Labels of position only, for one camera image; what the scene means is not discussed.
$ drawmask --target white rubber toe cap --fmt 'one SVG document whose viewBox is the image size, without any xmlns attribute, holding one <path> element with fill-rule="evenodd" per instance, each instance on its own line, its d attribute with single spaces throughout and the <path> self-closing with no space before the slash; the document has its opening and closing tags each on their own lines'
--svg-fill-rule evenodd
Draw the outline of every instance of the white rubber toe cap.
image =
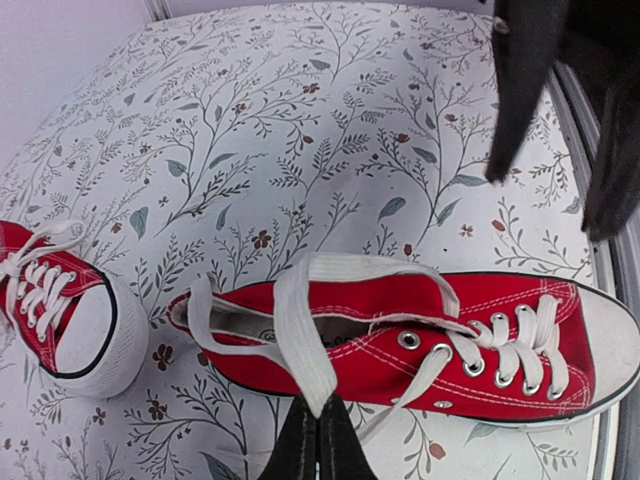
<svg viewBox="0 0 640 480">
<path fill-rule="evenodd" d="M 89 367 L 103 349 L 112 323 L 107 288 L 99 285 L 84 292 L 56 349 L 58 372 L 74 374 Z"/>
<path fill-rule="evenodd" d="M 610 403 L 637 380 L 640 330 L 618 302 L 586 288 L 578 290 L 595 368 L 592 403 Z"/>
</svg>

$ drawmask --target white shoelace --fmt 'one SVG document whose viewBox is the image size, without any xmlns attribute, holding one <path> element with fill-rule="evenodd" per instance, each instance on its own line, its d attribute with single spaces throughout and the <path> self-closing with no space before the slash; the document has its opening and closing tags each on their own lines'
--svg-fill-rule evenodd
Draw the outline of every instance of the white shoelace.
<svg viewBox="0 0 640 480">
<path fill-rule="evenodd" d="M 48 245 L 33 248 L 36 242 L 50 235 L 59 235 L 74 227 L 80 233 L 71 241 L 61 245 Z M 71 299 L 60 296 L 65 286 L 75 280 L 75 273 L 63 273 L 59 266 L 49 266 L 48 262 L 39 264 L 38 259 L 50 253 L 67 250 L 80 243 L 86 234 L 83 222 L 66 220 L 41 228 L 33 233 L 22 248 L 10 253 L 0 263 L 0 282 L 9 277 L 7 283 L 6 311 L 9 321 L 18 328 L 14 313 L 17 308 L 27 315 L 27 326 L 35 328 L 38 340 L 44 342 L 50 325 L 58 328 L 60 320 Z M 20 276 L 24 270 L 24 280 Z M 38 318 L 36 307 L 44 306 L 44 313 Z"/>
<path fill-rule="evenodd" d="M 440 287 L 445 315 L 454 318 L 459 316 L 460 303 L 453 287 L 429 267 L 387 257 L 316 253 L 304 257 L 281 275 L 275 284 L 274 329 L 277 345 L 230 346 L 216 342 L 211 334 L 225 332 L 211 329 L 209 325 L 212 305 L 217 303 L 218 308 L 229 311 L 241 312 L 242 309 L 214 299 L 207 279 L 197 280 L 192 285 L 188 305 L 189 329 L 194 340 L 209 351 L 225 355 L 261 355 L 286 368 L 298 384 L 311 412 L 319 418 L 322 408 L 337 388 L 338 379 L 313 321 L 308 301 L 309 282 L 356 282 L 405 273 L 431 278 Z M 449 364 L 454 350 L 462 358 L 465 372 L 472 377 L 484 373 L 485 362 L 481 349 L 496 350 L 500 363 L 495 381 L 500 387 L 509 386 L 522 365 L 526 379 L 523 391 L 527 395 L 534 395 L 540 388 L 544 377 L 540 355 L 545 355 L 552 372 L 548 398 L 559 398 L 569 384 L 569 372 L 566 361 L 558 351 L 560 335 L 555 323 L 557 306 L 558 300 L 543 295 L 537 312 L 527 306 L 519 307 L 516 311 L 519 333 L 515 340 L 509 340 L 509 319 L 503 314 L 493 316 L 492 329 L 480 322 L 471 322 L 479 333 L 446 320 L 433 319 L 445 329 L 451 345 L 438 344 L 427 354 L 394 406 L 371 418 L 358 432 L 361 442 L 369 441 L 396 412 L 424 395 Z M 405 315 L 385 322 L 406 319 Z"/>
</svg>

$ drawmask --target canvas shoe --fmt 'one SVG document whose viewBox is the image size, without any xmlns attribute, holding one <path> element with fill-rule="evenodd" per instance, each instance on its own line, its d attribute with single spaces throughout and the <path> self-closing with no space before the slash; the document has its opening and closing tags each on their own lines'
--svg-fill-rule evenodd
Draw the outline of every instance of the canvas shoe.
<svg viewBox="0 0 640 480">
<path fill-rule="evenodd" d="M 52 245 L 49 236 L 75 239 Z M 86 234 L 78 221 L 35 233 L 0 221 L 0 316 L 52 380 L 106 398 L 135 378 L 149 339 L 142 305 L 128 287 L 67 249 Z"/>
<path fill-rule="evenodd" d="M 386 257 L 314 254 L 275 284 L 226 293 L 199 279 L 170 320 L 222 374 L 301 392 L 316 418 L 334 391 L 392 406 L 363 438 L 402 407 L 566 425 L 619 401 L 640 366 L 638 325 L 602 292 L 516 273 L 441 276 Z"/>
</svg>

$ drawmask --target leaf print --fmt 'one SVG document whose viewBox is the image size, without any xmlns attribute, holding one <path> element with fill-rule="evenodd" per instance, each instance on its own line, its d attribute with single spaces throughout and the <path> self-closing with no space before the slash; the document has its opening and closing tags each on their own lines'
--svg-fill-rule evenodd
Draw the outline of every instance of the leaf print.
<svg viewBox="0 0 640 480">
<path fill-rule="evenodd" d="M 236 153 L 223 153 L 221 155 L 218 155 L 209 164 L 209 170 L 213 170 L 214 168 L 216 168 L 216 166 L 218 166 L 218 164 L 220 164 L 221 162 L 224 162 L 225 160 L 229 160 L 234 155 L 237 155 L 237 154 Z"/>
<path fill-rule="evenodd" d="M 140 210 L 136 210 L 131 214 L 129 223 L 138 234 L 138 240 L 140 240 L 147 231 L 147 217 L 149 216 L 149 207 L 142 207 Z"/>
<path fill-rule="evenodd" d="M 424 122 L 427 124 L 427 128 L 429 128 L 429 130 L 435 130 L 436 124 L 433 123 L 433 119 L 431 118 L 431 115 L 429 115 L 429 112 L 426 113 Z"/>
<path fill-rule="evenodd" d="M 233 473 L 231 469 L 220 460 L 217 460 L 215 457 L 212 457 L 205 452 L 200 452 L 200 455 L 202 455 L 207 461 L 211 480 L 240 480 L 240 477 Z"/>
<path fill-rule="evenodd" d="M 451 179 L 451 185 L 466 185 L 467 187 L 479 187 L 485 183 L 487 183 L 487 181 L 484 178 L 465 175 L 463 173 L 459 173 Z"/>
<path fill-rule="evenodd" d="M 387 204 L 382 207 L 380 210 L 380 214 L 378 215 L 378 221 L 382 220 L 385 217 L 390 217 L 398 213 L 402 207 L 407 204 L 407 201 L 402 197 L 394 197 L 387 202 Z"/>
<path fill-rule="evenodd" d="M 169 173 L 174 177 L 179 177 L 187 171 L 187 167 L 177 160 L 167 160 L 167 166 L 169 167 Z"/>
<path fill-rule="evenodd" d="M 311 65 L 313 65 L 315 68 L 317 68 L 320 71 L 326 70 L 327 68 L 331 68 L 330 63 L 324 62 L 322 60 L 316 60 L 315 58 L 310 59 L 309 63 L 311 63 Z"/>
<path fill-rule="evenodd" d="M 440 212 L 440 215 L 438 216 L 439 227 L 441 227 L 444 224 L 445 220 L 447 220 L 447 218 L 451 216 L 451 214 L 453 213 L 453 209 L 456 208 L 456 205 L 460 200 L 461 200 L 460 198 L 458 200 L 454 200 L 453 202 L 451 202 L 449 205 L 447 205 L 442 209 L 442 212 Z"/>
<path fill-rule="evenodd" d="M 471 430 L 471 433 L 469 433 L 467 441 L 464 442 L 464 444 L 467 445 L 474 438 L 488 437 L 497 429 L 498 427 L 496 427 L 495 425 L 489 425 L 488 423 L 476 423 L 476 425 Z"/>
<path fill-rule="evenodd" d="M 575 197 L 573 199 L 573 202 L 571 202 L 571 205 L 569 205 L 567 208 L 565 208 L 562 213 L 569 213 L 571 215 L 575 215 L 576 213 L 578 213 L 580 211 L 580 198 L 579 197 Z"/>
<path fill-rule="evenodd" d="M 131 95 L 127 95 L 126 97 L 124 97 L 124 104 L 128 107 L 131 105 L 131 103 L 133 102 L 133 98 L 136 96 L 135 93 L 132 93 Z"/>
<path fill-rule="evenodd" d="M 227 205 L 218 214 L 218 220 L 216 220 L 216 230 L 220 231 L 224 228 L 225 223 L 227 223 L 227 212 L 229 211 L 230 207 L 231 204 Z"/>
<path fill-rule="evenodd" d="M 193 110 L 194 108 L 198 108 L 199 106 L 199 103 L 187 103 L 186 105 L 178 108 L 178 110 Z"/>
<path fill-rule="evenodd" d="M 438 163 L 438 158 L 433 152 L 430 152 L 429 150 L 425 150 L 424 148 L 420 147 L 413 147 L 413 151 L 416 152 L 416 155 L 418 155 L 427 163 Z"/>
</svg>

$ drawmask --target white rubber sole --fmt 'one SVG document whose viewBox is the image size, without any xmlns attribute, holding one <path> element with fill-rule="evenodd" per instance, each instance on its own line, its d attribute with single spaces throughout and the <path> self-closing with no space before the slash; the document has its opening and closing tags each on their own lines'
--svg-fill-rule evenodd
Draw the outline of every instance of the white rubber sole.
<svg viewBox="0 0 640 480">
<path fill-rule="evenodd" d="M 105 276 L 115 295 L 118 318 L 104 355 L 82 377 L 51 377 L 70 392 L 92 398 L 113 397 L 131 385 L 142 367 L 149 345 L 149 324 L 140 301 L 124 282 L 111 275 Z"/>
</svg>

